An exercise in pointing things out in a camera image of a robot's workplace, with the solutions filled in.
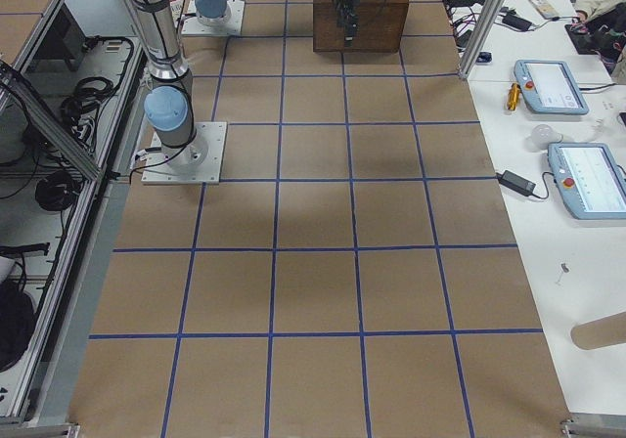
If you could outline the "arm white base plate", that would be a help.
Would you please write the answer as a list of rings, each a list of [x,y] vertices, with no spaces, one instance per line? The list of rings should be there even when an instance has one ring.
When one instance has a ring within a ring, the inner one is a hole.
[[[220,18],[197,15],[196,0],[189,2],[181,34],[188,37],[229,37],[242,33],[246,0],[227,0],[227,9]]]
[[[221,166],[227,136],[226,122],[196,122],[196,137],[180,154],[161,145],[157,132],[151,146],[160,148],[149,153],[141,181],[146,185],[183,185],[220,182]]]

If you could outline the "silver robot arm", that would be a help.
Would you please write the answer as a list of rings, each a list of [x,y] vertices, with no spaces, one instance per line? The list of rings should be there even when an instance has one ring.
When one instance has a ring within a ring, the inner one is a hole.
[[[335,0],[346,40],[358,29],[356,8],[361,0]],[[144,114],[156,132],[160,152],[156,163],[143,167],[142,178],[151,184],[216,184],[221,174],[227,125],[198,122],[192,106],[193,75],[182,53],[170,0],[127,0],[148,56],[154,83],[144,100]],[[197,0],[196,14],[217,19],[229,9],[228,0]]]
[[[227,19],[228,0],[195,0],[196,15],[203,25],[220,25]]]

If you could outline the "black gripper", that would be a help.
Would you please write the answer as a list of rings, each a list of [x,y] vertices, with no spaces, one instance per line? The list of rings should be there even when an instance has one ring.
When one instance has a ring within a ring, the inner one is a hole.
[[[333,0],[336,26],[344,27],[344,46],[350,47],[357,33],[357,8],[361,0]]]

